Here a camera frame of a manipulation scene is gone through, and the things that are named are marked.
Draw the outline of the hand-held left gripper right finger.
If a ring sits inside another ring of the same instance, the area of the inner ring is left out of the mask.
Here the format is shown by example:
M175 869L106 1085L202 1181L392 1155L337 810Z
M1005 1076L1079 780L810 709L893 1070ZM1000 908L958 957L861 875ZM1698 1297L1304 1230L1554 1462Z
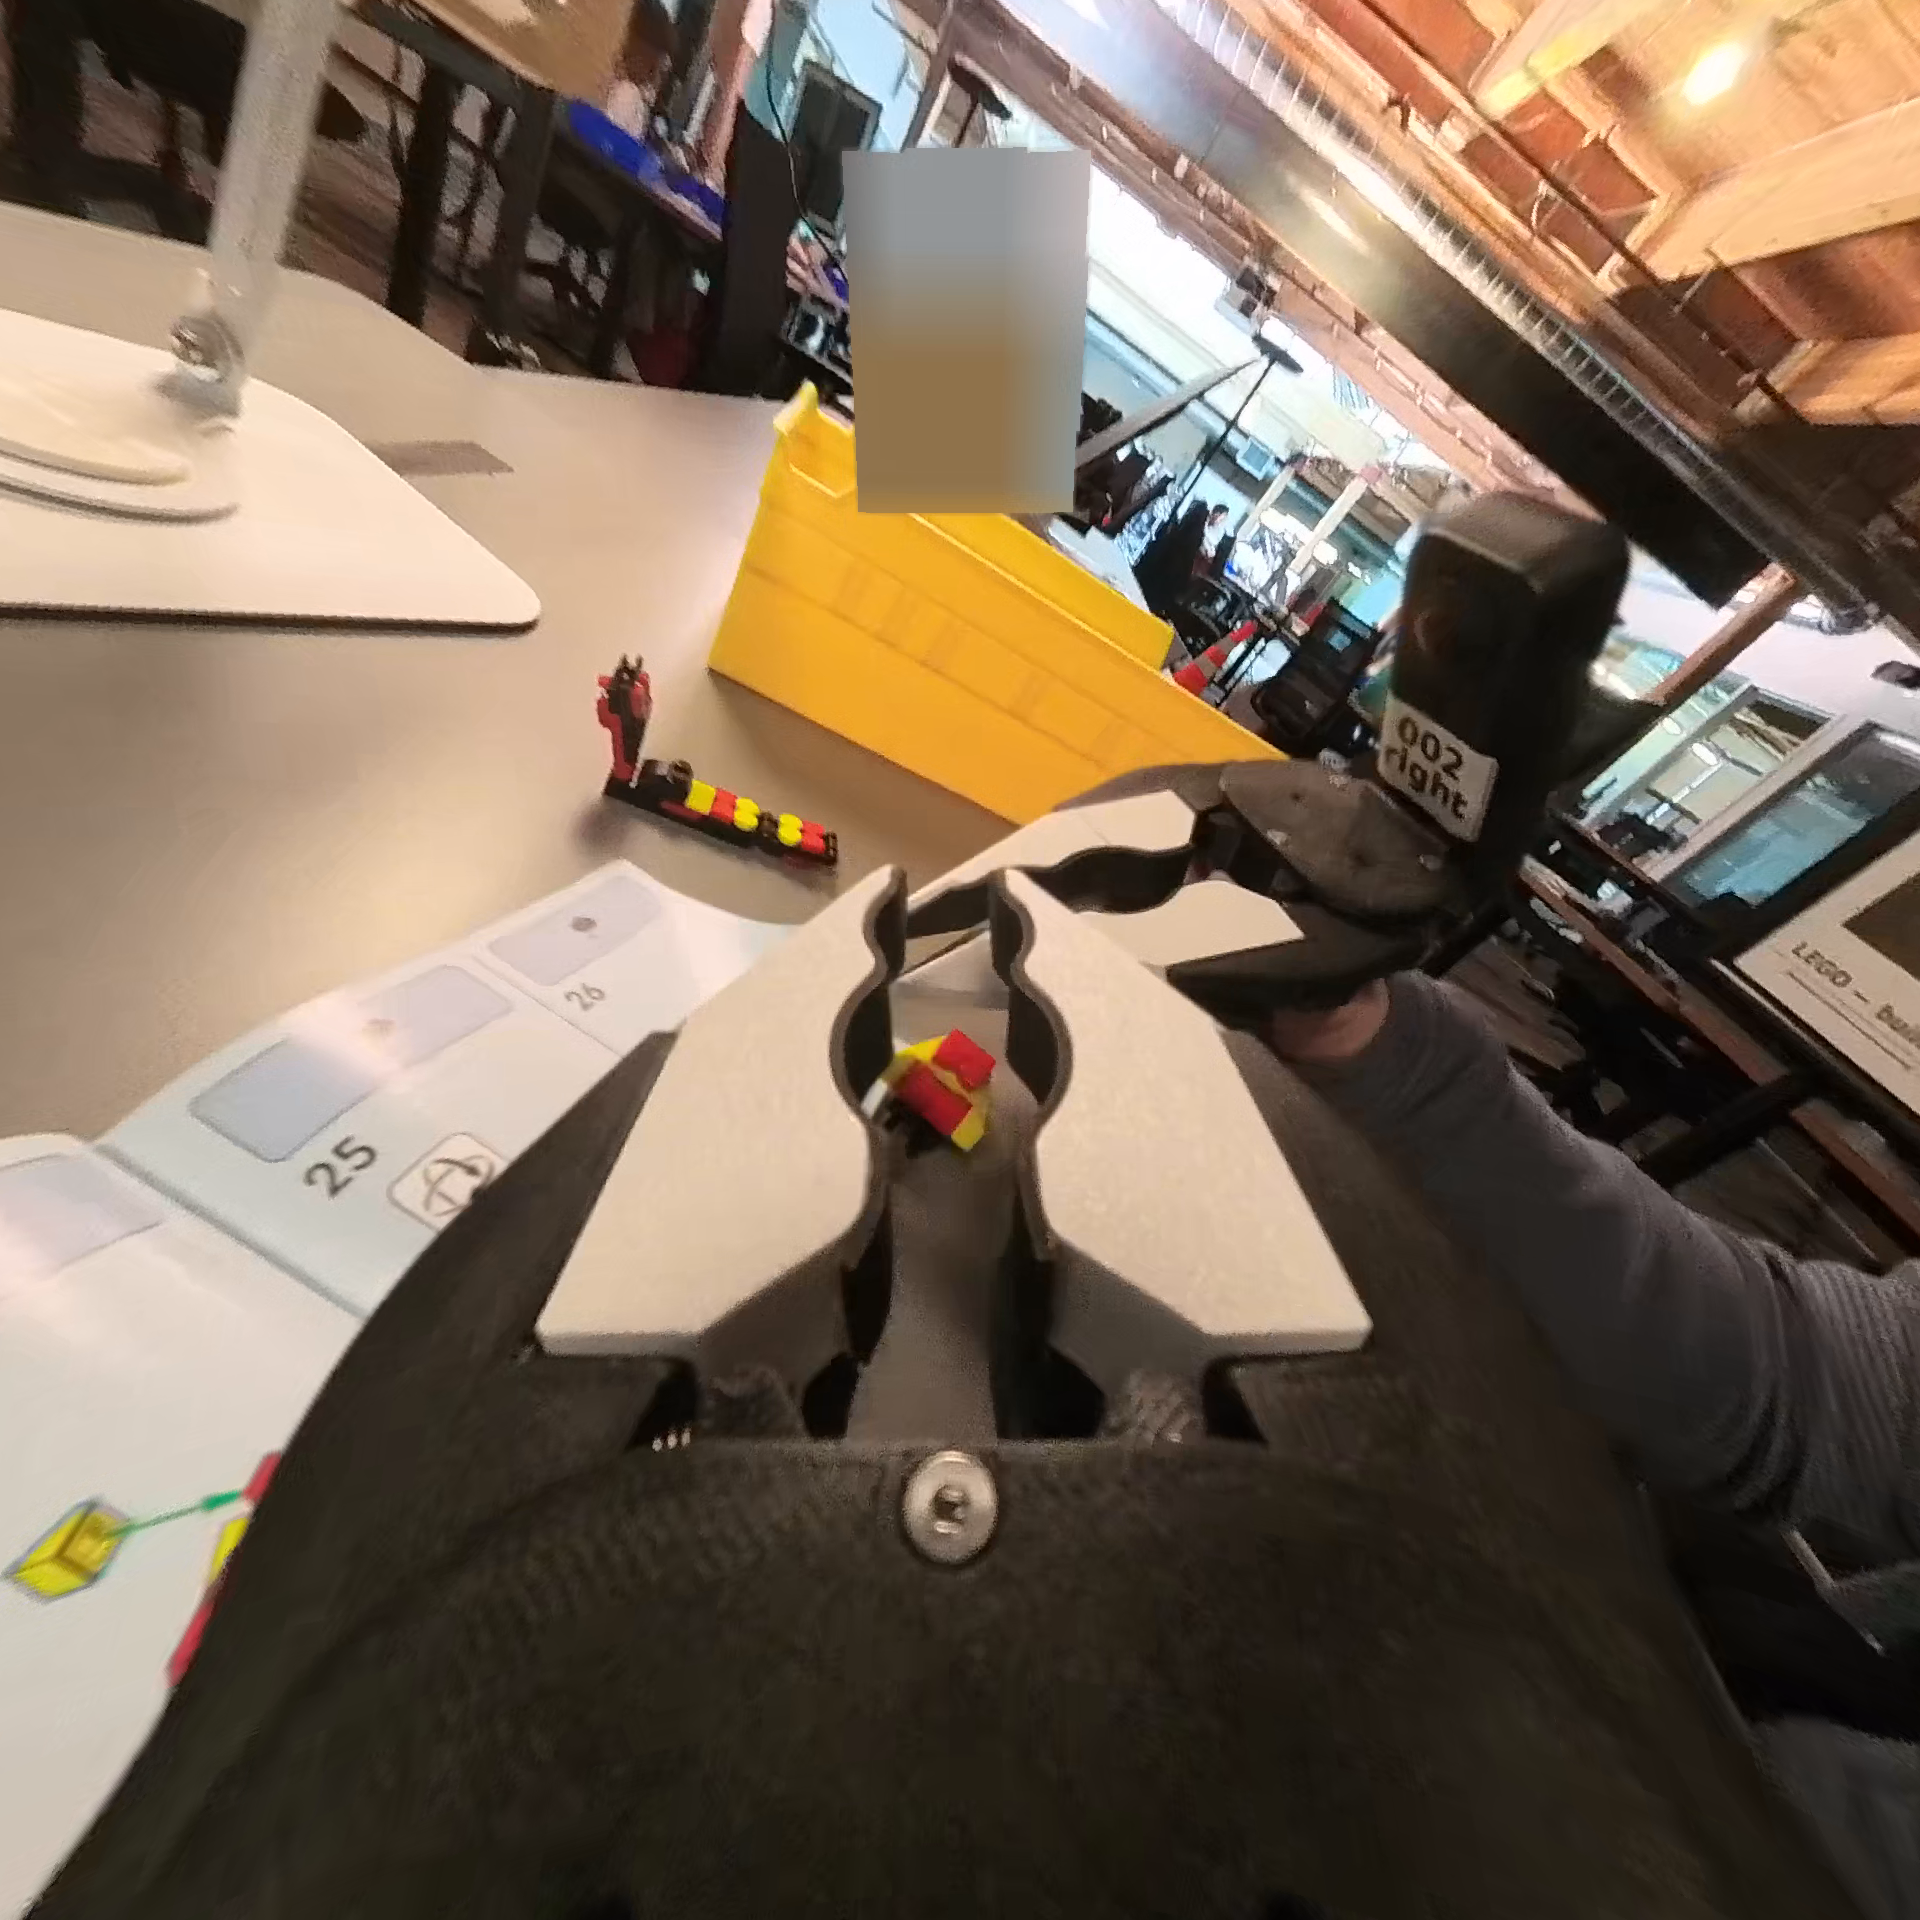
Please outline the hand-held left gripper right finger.
M1214 1017L1025 875L991 883L991 948L1039 1103L1046 1343L1098 1386L1361 1348L1370 1317Z

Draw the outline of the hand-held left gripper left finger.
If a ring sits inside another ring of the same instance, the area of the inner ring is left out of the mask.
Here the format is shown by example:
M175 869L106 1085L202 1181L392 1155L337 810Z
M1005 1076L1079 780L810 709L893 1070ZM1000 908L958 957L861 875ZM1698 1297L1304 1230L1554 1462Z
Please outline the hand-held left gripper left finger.
M883 1314L905 875L855 883L672 1038L535 1323L555 1356L863 1361Z

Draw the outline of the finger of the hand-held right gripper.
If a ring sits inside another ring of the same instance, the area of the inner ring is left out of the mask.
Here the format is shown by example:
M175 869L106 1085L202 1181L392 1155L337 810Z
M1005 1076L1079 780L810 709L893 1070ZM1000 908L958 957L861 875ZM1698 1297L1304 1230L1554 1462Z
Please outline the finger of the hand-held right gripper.
M979 877L1016 874L1045 893L1176 893L1197 829L1194 807L1173 789L1058 807L986 850Z
M907 941L931 941L905 983L994 983L990 883L1002 869L950 871L907 900ZM1142 967L1287 948L1304 938L1288 910L1222 877L1173 869L1016 869Z

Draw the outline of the red yellow lego assembly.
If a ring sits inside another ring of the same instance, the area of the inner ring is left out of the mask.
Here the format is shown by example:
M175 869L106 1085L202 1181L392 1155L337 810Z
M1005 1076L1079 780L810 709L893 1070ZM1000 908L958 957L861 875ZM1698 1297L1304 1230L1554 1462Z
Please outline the red yellow lego assembly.
M910 1155L970 1155L990 1132L997 1058L962 1026L905 1043L880 1074L877 1119Z

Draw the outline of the beaded lego tail assembly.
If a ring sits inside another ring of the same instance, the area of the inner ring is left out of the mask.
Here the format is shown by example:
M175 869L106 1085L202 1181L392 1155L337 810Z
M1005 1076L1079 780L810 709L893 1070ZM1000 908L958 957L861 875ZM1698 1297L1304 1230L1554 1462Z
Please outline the beaded lego tail assembly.
M837 869L837 834L821 822L701 780L685 759L649 756L643 742L653 710L653 683L641 658L621 657L597 678L594 716L607 735L605 799L800 871Z

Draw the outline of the person's right forearm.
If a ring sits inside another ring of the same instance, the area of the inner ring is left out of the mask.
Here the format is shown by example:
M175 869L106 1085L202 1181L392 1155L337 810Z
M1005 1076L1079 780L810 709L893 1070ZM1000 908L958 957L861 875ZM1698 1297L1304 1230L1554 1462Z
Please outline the person's right forearm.
M1789 1254L1555 1118L1423 974L1349 1062L1290 1062L1513 1289L1654 1492L1799 1530L1846 1567L1917 1550L1917 1275Z

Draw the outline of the person's right hand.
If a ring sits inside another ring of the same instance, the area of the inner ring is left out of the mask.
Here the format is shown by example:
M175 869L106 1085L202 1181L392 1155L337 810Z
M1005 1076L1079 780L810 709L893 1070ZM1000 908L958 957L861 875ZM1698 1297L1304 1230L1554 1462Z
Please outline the person's right hand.
M1290 1066L1338 1066L1377 1039L1389 1013L1389 985L1373 980L1338 1006L1278 1010L1266 1021L1263 1039Z

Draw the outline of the yellow plastic bin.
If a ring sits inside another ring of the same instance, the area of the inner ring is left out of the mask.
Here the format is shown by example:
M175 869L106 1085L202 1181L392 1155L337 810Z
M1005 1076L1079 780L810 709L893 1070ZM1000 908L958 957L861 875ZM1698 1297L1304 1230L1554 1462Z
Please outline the yellow plastic bin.
M1002 515L856 507L855 431L806 382L709 669L1025 825L1170 763L1280 751L1162 669L1173 628Z

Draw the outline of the white framed sign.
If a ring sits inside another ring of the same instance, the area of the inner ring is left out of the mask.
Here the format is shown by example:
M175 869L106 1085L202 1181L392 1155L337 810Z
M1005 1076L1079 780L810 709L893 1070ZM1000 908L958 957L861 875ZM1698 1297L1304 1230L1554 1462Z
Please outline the white framed sign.
M1744 951L1735 971L1917 1116L1914 834Z

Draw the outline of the open instruction booklet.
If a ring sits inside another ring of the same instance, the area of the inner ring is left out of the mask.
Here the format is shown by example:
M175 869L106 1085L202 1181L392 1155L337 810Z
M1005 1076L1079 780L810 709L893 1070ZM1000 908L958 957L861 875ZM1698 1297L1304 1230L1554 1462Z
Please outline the open instruction booklet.
M5 1716L138 1738L281 1446L427 1243L785 934L629 861L5 1143Z

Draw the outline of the wooden book stand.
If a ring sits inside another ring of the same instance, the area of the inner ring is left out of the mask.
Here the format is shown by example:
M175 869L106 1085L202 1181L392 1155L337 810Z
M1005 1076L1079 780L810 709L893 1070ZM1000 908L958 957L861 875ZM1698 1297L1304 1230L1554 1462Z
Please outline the wooden book stand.
M526 634L542 606L314 407L253 379L337 4L259 4L207 261L165 349L2 316L6 617Z

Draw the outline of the person's torso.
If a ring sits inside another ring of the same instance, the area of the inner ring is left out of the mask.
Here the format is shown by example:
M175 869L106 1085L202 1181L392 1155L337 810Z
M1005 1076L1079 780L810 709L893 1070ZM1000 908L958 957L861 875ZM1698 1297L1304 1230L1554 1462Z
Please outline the person's torso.
M1714 1625L1763 1763L1862 1913L1914 1918L1914 1558L1827 1567L1789 1527L1741 1527Z

